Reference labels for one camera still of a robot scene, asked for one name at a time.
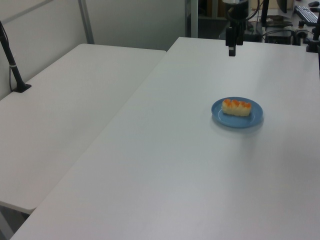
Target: table surface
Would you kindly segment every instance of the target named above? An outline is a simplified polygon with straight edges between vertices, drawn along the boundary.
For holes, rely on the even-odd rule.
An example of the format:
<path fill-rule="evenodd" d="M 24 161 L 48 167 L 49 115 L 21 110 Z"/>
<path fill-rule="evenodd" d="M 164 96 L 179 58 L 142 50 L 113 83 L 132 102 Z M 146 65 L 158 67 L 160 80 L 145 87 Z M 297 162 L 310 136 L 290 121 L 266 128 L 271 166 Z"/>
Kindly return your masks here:
<path fill-rule="evenodd" d="M 0 101 L 0 205 L 31 213 L 165 51 L 81 44 Z"/>
<path fill-rule="evenodd" d="M 214 121 L 238 96 L 255 127 Z M 13 240 L 320 239 L 318 55 L 179 38 Z"/>

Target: black cable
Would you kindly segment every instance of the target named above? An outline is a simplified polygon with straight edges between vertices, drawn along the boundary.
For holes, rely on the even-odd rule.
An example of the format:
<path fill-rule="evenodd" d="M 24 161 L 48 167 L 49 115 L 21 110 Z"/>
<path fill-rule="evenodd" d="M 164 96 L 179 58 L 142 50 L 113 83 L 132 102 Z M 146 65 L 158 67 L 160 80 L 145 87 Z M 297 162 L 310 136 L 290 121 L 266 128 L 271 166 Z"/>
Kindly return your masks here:
<path fill-rule="evenodd" d="M 256 10 L 254 11 L 254 13 L 248 17 L 248 18 L 243 18 L 243 19 L 234 19 L 230 16 L 230 12 L 232 12 L 232 10 L 234 9 L 233 7 L 231 7 L 228 11 L 226 11 L 226 19 L 232 21 L 232 22 L 236 22 L 236 23 L 243 23 L 243 22 L 246 22 L 250 19 L 252 19 L 258 12 L 259 10 L 259 5 L 260 5 L 260 0 L 258 0 L 258 5 L 256 7 Z"/>
<path fill-rule="evenodd" d="M 4 32 L 6 42 L 8 43 L 8 46 L 9 46 L 9 38 L 8 38 L 6 30 L 5 30 L 5 28 L 4 28 L 4 26 L 2 24 L 1 24 L 1 28 L 2 28 L 2 30 Z M 9 66 L 9 86 L 10 86 L 10 91 L 13 92 L 12 91 L 12 87 L 11 87 L 11 67 L 10 66 Z"/>
<path fill-rule="evenodd" d="M 292 31 L 292 30 L 284 29 L 284 30 L 269 31 L 269 32 L 266 32 L 266 33 L 262 34 L 262 36 L 266 36 L 266 35 L 269 35 L 269 34 L 276 34 L 276 33 L 280 33 L 280 32 L 291 32 L 291 33 L 294 33 L 294 31 Z"/>
<path fill-rule="evenodd" d="M 5 38 L 6 38 L 6 42 L 8 43 L 8 45 L 9 45 L 9 38 L 8 38 L 8 35 L 7 35 L 7 33 L 6 33 L 6 30 L 5 30 L 5 28 L 4 28 L 4 26 L 1 24 L 1 28 L 2 28 L 2 30 L 3 30 L 3 32 L 4 32 L 4 35 L 5 35 Z"/>
<path fill-rule="evenodd" d="M 11 67 L 9 66 L 9 86 L 10 86 L 10 91 L 12 91 L 12 87 L 11 87 Z"/>
<path fill-rule="evenodd" d="M 258 16 L 256 17 L 256 22 L 255 22 L 255 28 L 256 29 L 257 29 L 257 24 L 258 24 L 258 21 L 259 21 L 259 12 L 260 12 L 260 8 L 261 8 L 262 4 L 264 4 L 264 1 L 262 1 L 262 3 L 259 6 L 259 9 L 258 9 Z"/>

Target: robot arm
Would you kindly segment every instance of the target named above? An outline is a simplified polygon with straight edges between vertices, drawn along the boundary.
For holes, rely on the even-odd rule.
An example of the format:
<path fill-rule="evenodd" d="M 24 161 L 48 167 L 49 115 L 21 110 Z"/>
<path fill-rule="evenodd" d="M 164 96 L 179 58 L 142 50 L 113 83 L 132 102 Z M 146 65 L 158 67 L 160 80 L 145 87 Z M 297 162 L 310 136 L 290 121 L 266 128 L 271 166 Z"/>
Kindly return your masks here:
<path fill-rule="evenodd" d="M 246 22 L 258 12 L 258 7 L 249 18 L 248 0 L 222 0 L 225 5 L 226 19 L 230 21 L 230 27 L 225 31 L 225 45 L 229 47 L 229 56 L 236 56 L 236 45 L 243 45 Z"/>

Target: blue plate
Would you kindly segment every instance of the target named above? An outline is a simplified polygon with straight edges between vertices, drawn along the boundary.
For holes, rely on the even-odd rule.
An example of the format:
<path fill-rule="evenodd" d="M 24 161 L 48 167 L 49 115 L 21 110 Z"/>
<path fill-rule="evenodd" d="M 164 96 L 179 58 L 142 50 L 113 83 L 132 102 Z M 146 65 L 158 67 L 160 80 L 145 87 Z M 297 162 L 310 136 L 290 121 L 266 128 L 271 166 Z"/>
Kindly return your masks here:
<path fill-rule="evenodd" d="M 225 99 L 230 99 L 230 100 L 237 99 L 238 101 L 245 101 L 247 103 L 251 103 L 251 111 L 249 116 L 234 116 L 234 115 L 225 114 L 221 109 L 222 102 Z M 219 123 L 232 128 L 248 128 L 248 127 L 257 125 L 261 122 L 264 114 L 264 111 L 262 110 L 261 106 L 258 103 L 250 99 L 237 97 L 237 96 L 225 97 L 216 101 L 212 105 L 211 112 L 213 117 Z"/>

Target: keyboard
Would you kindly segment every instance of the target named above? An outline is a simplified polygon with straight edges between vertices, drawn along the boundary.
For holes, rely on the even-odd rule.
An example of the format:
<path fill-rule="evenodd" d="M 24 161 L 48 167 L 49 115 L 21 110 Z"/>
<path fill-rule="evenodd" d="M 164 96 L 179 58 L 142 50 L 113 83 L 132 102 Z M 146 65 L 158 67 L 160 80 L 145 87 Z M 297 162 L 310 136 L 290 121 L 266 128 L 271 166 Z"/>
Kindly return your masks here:
<path fill-rule="evenodd" d="M 317 25 L 318 17 L 305 6 L 295 6 L 294 12 L 305 22 L 309 27 Z"/>

